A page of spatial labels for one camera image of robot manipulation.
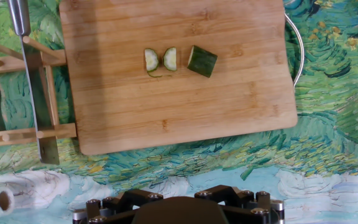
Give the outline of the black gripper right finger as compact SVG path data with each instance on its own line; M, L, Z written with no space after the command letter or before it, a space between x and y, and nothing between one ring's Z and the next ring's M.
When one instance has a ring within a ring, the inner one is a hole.
M266 191L217 185L195 193L195 197L216 202L228 223L285 223L284 201L272 199Z

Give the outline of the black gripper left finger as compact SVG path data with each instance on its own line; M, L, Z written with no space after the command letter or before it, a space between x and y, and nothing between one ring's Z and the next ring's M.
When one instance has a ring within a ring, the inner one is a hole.
M131 223L137 209L147 203L163 200L163 195L145 190L129 190L116 197L92 198L86 207L73 212L72 224Z

